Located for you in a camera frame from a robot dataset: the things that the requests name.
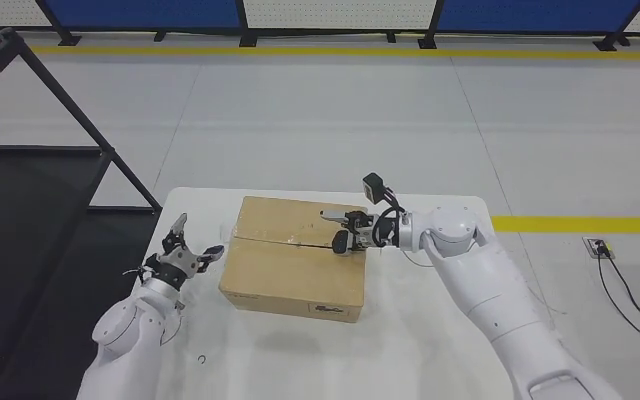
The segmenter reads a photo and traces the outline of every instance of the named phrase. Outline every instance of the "box lid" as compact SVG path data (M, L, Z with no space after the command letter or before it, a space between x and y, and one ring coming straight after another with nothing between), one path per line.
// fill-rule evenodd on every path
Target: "box lid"
M367 212L359 206L247 196L242 202L234 237L331 248L331 241L341 228L335 222L323 220L322 210Z

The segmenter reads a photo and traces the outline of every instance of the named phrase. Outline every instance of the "blue partition panel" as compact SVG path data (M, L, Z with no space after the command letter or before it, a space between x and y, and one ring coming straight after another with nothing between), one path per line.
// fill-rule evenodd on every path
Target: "blue partition panel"
M438 30L612 32L638 0L445 0Z
M63 26L238 28L234 0L47 0Z

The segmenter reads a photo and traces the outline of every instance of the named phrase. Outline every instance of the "yellow floor line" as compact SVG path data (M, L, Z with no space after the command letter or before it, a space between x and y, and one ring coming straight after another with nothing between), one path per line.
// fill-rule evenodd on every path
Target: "yellow floor line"
M640 217L491 217L496 232L640 233Z
M32 46L38 54L84 54L118 56L360 56L360 57L480 57L557 60L640 61L640 52L528 51L528 50L420 50L390 48L327 47L106 47L106 46Z

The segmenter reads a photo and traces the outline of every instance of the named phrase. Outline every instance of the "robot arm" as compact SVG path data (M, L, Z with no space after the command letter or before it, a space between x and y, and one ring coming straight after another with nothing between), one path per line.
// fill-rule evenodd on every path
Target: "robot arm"
M377 175L364 182L369 200L385 200L391 207L380 216L323 213L346 228L334 238L334 253L389 244L403 251L425 250L456 305L493 346L516 399L621 399L554 338L517 266L473 212L444 204L426 215L405 212ZM396 216L388 217L392 211Z
M224 252L223 246L214 246L202 255L193 254L184 241L186 222L187 214L182 214L162 241L163 254L152 255L138 270L140 287L96 324L92 339L98 343L98 354L84 374L78 400L155 399L160 346L180 327L169 331L167 326L184 308L180 288L206 272Z

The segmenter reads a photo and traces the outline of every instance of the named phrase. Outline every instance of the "white floor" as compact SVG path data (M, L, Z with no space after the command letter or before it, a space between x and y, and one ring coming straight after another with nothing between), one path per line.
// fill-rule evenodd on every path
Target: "white floor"
M357 192L374 170L400 193L480 196L494 215L640 214L636 62L42 59L161 203L177 186ZM25 64L0 74L0 144L91 143ZM94 203L144 200L110 170ZM567 348L637 398L640 335L580 236L500 234ZM640 296L640 238L608 239Z

